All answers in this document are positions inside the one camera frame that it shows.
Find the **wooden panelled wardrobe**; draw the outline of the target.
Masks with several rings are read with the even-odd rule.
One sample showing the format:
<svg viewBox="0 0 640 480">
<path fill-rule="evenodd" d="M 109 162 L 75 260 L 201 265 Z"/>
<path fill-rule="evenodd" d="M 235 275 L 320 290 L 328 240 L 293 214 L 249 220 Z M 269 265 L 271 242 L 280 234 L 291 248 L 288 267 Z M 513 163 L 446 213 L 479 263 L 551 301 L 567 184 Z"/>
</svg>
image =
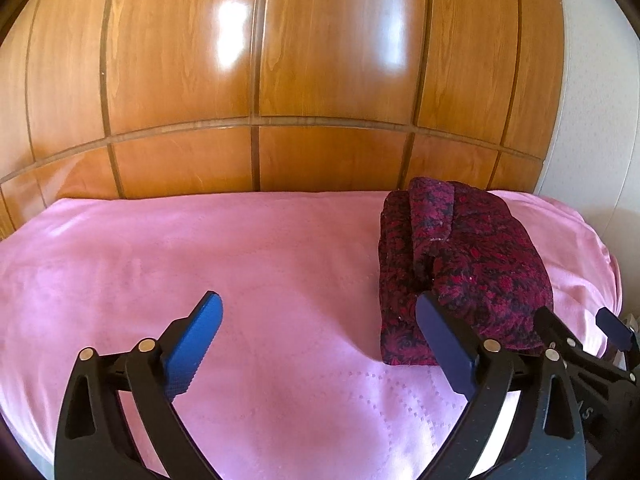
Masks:
<svg viewBox="0 0 640 480">
<path fill-rule="evenodd" d="M 562 0 L 4 0 L 1 232 L 63 197 L 531 191 Z"/>
</svg>

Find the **red floral knit sweater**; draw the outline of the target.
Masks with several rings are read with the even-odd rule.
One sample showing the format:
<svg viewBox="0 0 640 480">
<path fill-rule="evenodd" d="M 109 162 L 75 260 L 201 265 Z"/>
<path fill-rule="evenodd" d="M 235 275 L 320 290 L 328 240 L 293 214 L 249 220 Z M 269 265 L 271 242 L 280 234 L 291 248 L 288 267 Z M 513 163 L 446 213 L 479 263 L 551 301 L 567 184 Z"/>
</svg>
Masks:
<svg viewBox="0 0 640 480">
<path fill-rule="evenodd" d="M 480 338 L 516 352 L 541 352 L 534 317 L 553 307 L 550 278 L 504 200 L 461 182 L 414 178 L 406 190 L 385 197 L 380 228 L 385 364 L 435 364 L 416 322 L 416 300 L 424 292 Z"/>
</svg>

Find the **pink bed cover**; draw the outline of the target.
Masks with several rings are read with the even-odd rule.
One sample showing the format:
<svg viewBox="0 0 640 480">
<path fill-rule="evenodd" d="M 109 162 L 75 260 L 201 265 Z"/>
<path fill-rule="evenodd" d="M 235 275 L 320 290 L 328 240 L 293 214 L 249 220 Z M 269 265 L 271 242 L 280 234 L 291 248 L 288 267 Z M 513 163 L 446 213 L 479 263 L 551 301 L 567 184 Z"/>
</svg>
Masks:
<svg viewBox="0 0 640 480">
<path fill-rule="evenodd" d="M 175 407 L 227 479 L 413 479 L 465 404 L 380 357 L 384 194 L 59 200 L 1 244 L 1 411 L 46 460 L 78 352 L 124 352 L 218 292 Z"/>
</svg>

